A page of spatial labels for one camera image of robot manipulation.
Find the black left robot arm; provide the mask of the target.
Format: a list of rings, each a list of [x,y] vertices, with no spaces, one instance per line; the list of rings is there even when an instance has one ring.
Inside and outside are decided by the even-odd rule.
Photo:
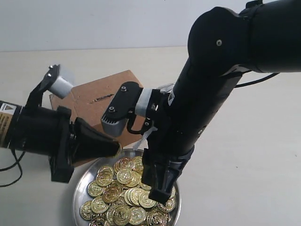
[[[71,110],[29,108],[0,103],[0,146],[48,156],[51,180],[69,183],[81,161],[113,157],[119,142],[91,127],[82,118],[71,121]]]

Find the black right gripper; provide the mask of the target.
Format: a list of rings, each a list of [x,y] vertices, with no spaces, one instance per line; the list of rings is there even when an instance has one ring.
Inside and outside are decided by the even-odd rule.
[[[151,92],[146,116],[153,121],[154,131],[148,136],[148,149],[143,153],[142,182],[151,187],[149,198],[165,204],[172,188],[193,153],[195,125],[194,89]]]

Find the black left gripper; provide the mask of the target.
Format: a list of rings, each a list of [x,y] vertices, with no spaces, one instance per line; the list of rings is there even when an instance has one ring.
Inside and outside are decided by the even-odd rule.
[[[119,142],[97,131],[84,119],[71,122],[71,109],[59,106],[58,147],[49,158],[51,181],[68,183],[73,175],[72,165],[81,165],[102,157],[113,157],[120,151]],[[71,146],[77,144],[71,154]]]

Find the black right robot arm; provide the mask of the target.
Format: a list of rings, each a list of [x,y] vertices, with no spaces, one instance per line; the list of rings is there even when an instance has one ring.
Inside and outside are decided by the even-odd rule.
[[[152,200],[166,203],[196,141],[244,73],[301,70],[301,3],[253,0],[240,13],[215,7],[193,24],[188,54],[170,91],[123,83],[103,114],[103,133],[76,119],[72,161],[114,156],[116,137],[124,129],[134,134],[136,116],[144,117],[138,130],[148,141],[142,181],[151,186]]]

